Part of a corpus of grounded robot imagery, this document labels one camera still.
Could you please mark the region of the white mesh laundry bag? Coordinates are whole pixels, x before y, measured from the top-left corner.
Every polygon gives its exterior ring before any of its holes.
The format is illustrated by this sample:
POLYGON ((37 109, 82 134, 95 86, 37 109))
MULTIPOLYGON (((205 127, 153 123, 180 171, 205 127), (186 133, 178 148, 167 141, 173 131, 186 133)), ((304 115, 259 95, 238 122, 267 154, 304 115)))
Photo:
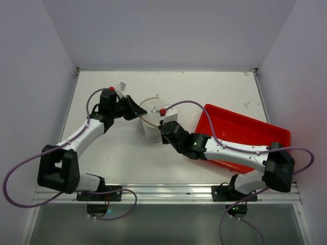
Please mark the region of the white mesh laundry bag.
POLYGON ((137 123, 137 133, 141 139, 151 143, 161 142, 161 135, 158 126, 160 125, 160 109, 167 103, 158 94, 143 100, 139 106, 146 110, 147 114, 141 116, 137 123))

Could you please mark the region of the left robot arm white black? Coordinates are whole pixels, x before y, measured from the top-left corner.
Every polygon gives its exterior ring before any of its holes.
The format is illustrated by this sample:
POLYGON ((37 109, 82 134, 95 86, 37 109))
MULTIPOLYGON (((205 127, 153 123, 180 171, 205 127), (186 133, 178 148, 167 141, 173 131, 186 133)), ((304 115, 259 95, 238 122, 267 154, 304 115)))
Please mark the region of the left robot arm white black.
POLYGON ((129 95, 113 87, 99 89, 100 100, 92 111, 87 111, 85 123, 66 140, 42 149, 37 184, 62 193, 88 192, 94 200, 106 195, 104 178, 81 173, 79 158, 91 144, 104 135, 115 119, 133 120, 147 112, 129 95))

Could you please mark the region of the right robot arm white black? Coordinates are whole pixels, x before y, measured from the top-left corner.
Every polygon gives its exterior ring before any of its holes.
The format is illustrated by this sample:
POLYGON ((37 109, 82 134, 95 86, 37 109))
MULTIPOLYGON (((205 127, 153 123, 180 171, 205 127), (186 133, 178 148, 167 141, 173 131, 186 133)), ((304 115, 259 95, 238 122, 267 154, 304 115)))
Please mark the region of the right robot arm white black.
POLYGON ((224 194, 232 200, 240 200, 264 188, 283 193, 291 190, 295 161, 278 142, 272 142, 270 146, 228 142, 189 133, 176 121, 164 123, 159 130, 163 144, 170 144, 192 160, 227 161, 252 168, 246 174, 231 178, 224 194))

